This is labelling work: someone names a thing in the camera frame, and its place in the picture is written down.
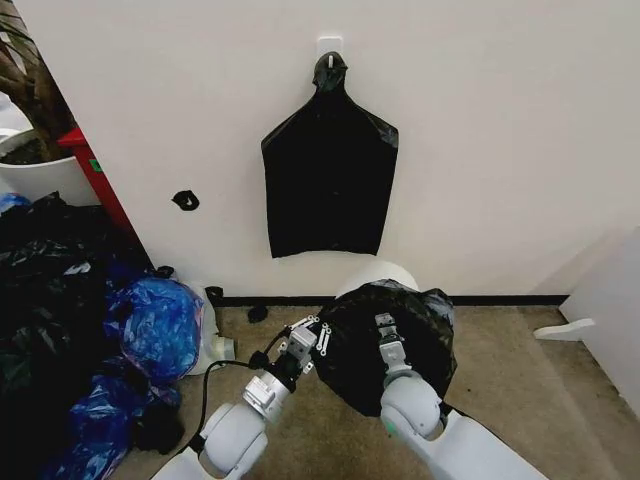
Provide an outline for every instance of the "black garbage bag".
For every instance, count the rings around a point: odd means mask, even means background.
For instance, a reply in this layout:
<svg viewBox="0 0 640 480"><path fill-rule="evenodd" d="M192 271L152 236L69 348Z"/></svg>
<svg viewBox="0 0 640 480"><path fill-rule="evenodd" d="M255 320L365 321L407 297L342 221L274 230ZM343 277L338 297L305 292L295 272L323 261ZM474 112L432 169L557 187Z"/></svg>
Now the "black garbage bag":
<svg viewBox="0 0 640 480"><path fill-rule="evenodd" d="M312 350L318 376L363 415L380 416L386 365L375 316L389 313L404 338L407 362L443 398L456 370L453 303L439 289L416 292L394 280L363 285L325 306L312 331L331 328L326 356Z"/></svg>
<svg viewBox="0 0 640 480"><path fill-rule="evenodd" d="M68 412L118 344L102 322L119 258L146 265L100 206L57 193L0 216L0 464L33 478L68 440Z"/></svg>
<svg viewBox="0 0 640 480"><path fill-rule="evenodd" d="M262 140L273 257L378 252L398 130L349 98L346 71L337 53L320 58L311 100Z"/></svg>

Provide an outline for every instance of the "beige carpet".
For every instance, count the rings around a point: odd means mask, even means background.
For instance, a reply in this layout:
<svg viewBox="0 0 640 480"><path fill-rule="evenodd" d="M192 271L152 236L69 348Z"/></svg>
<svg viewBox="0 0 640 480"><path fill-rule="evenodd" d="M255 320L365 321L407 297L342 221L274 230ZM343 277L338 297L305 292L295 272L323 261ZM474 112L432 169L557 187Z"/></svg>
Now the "beige carpet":
<svg viewBox="0 0 640 480"><path fill-rule="evenodd" d="M246 309L219 309L222 333L246 360L284 324L317 308L271 308L250 325ZM456 310L458 370L446 400L491 428L551 480L637 480L640 424L579 343L538 342L531 331L562 322L555 309ZM225 367L209 384L208 414L236 402L254 372ZM180 382L185 441L199 418L202 377ZM266 453L247 479L430 479L426 467L380 422L351 410L317 378L302 377ZM150 478L170 455L132 451L111 478Z"/></svg>

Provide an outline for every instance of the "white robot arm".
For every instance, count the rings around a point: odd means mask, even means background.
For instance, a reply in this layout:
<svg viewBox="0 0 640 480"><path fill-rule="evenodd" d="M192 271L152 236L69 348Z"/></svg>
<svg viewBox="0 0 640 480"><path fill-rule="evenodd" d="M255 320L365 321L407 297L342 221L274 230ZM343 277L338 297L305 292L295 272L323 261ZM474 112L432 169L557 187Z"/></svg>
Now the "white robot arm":
<svg viewBox="0 0 640 480"><path fill-rule="evenodd" d="M310 351L317 336L307 327L317 321L318 317L310 315L291 325L288 340L280 345L278 359L272 364L265 362L266 371L245 387L245 403L218 407L202 431L152 480L242 478L267 447L266 422L277 420L284 400L296 389L298 377L313 368ZM202 452L213 472L200 463Z"/></svg>
<svg viewBox="0 0 640 480"><path fill-rule="evenodd" d="M196 441L153 480L238 480L247 473L267 447L266 422L278 418L298 377L313 368L310 351L318 338L307 327L316 321L310 316L292 325L278 360L245 387L245 402L220 406L194 437ZM387 365L381 420L389 433L418 454L436 480L547 480L481 424L446 409L435 390L405 362L394 319L378 315L376 323L380 354ZM202 452L215 473L200 463Z"/></svg>
<svg viewBox="0 0 640 480"><path fill-rule="evenodd" d="M389 314L376 316L380 354L387 364L380 418L429 466L436 480L546 480L498 437L444 404L405 363L402 338ZM443 430L437 435L439 426Z"/></svg>

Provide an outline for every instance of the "black cable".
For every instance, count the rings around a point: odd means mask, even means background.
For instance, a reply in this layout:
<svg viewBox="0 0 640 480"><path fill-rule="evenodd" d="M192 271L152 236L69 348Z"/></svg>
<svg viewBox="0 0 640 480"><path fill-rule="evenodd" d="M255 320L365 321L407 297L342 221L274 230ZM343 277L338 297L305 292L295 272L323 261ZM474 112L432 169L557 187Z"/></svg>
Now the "black cable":
<svg viewBox="0 0 640 480"><path fill-rule="evenodd" d="M180 449L178 453L182 453L192 442L197 442L197 438L200 436L200 432L202 431L202 427L204 427L204 420L207 415L207 385L209 383L209 374L214 367L218 365L238 365L246 368L253 368L245 362L238 362L236 360L218 360L213 362L211 365L207 367L207 370L204 372L204 380L203 380L203 389L202 389L202 412L200 413L200 422L198 423L198 428L196 429L196 433L191 437L191 439L187 442L187 444Z"/></svg>
<svg viewBox="0 0 640 480"><path fill-rule="evenodd" d="M265 355L269 355L269 351L273 348L273 346L276 344L276 342L277 342L278 340L280 340L282 337L286 337L286 336L288 336L288 335L289 335L289 333L290 333L290 331L291 331L291 328L290 328L290 327L284 327L284 328L280 331L280 333L278 333L275 337L273 337L273 339L269 342L269 345L267 345L267 348L265 348L265 349L263 350L263 353L264 353Z"/></svg>

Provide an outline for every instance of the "pile of plastic bags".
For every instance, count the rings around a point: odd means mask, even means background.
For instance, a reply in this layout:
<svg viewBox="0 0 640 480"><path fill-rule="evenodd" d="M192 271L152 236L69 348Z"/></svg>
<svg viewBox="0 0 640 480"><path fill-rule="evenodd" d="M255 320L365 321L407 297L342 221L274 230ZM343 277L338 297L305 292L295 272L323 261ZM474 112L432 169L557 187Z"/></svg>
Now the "pile of plastic bags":
<svg viewBox="0 0 640 480"><path fill-rule="evenodd" d="M57 193L0 205L7 478L105 478L133 444L171 450L183 433L171 383L197 361L202 300L158 278L100 206Z"/></svg>

